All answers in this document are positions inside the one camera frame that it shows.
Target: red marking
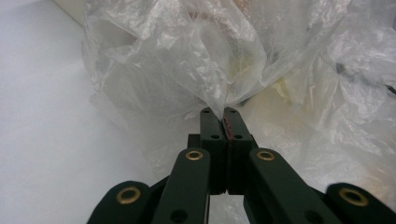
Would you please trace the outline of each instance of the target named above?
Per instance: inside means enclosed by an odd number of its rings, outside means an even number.
[[[230,122],[228,121],[227,117],[225,117],[225,116],[224,116],[224,122],[225,122],[225,127],[227,129],[227,134],[228,134],[228,136],[230,138],[229,140],[233,141],[233,130],[231,129]]]

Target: transparent plastic sheet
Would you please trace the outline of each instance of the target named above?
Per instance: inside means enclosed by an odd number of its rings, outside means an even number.
[[[312,187],[349,182],[395,210],[395,13],[390,0],[88,0],[92,103],[159,178],[198,111],[230,105]],[[247,223],[242,200],[213,197],[211,220]]]

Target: beige surface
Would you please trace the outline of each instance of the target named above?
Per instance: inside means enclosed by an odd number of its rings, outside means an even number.
[[[67,14],[82,25],[82,15],[84,12],[84,0],[53,0]]]

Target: clear plastic bag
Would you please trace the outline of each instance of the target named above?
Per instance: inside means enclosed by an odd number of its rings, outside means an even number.
[[[395,15],[391,0],[88,0],[92,102],[158,177],[200,109],[234,106],[312,187],[349,182],[395,210]],[[214,199],[216,222],[246,222],[232,201]]]

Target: brass ring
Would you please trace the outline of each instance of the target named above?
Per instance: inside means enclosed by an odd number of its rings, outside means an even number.
[[[134,192],[134,195],[131,197],[124,197],[123,194],[125,192]],[[140,190],[137,187],[129,187],[129,188],[125,188],[122,189],[118,194],[117,194],[117,201],[120,204],[130,204],[130,203],[134,203],[137,201],[137,199],[140,198]]]
[[[269,151],[260,151],[256,155],[258,158],[260,158],[264,161],[272,161],[275,158],[274,154],[272,154]]]
[[[341,188],[338,193],[345,201],[352,203],[356,206],[364,207],[369,204],[368,199],[355,189]],[[357,199],[350,197],[350,194],[356,196]]]
[[[186,154],[187,159],[189,159],[191,161],[198,161],[203,156],[204,156],[204,154],[202,154],[202,152],[200,152],[200,151],[190,151]]]

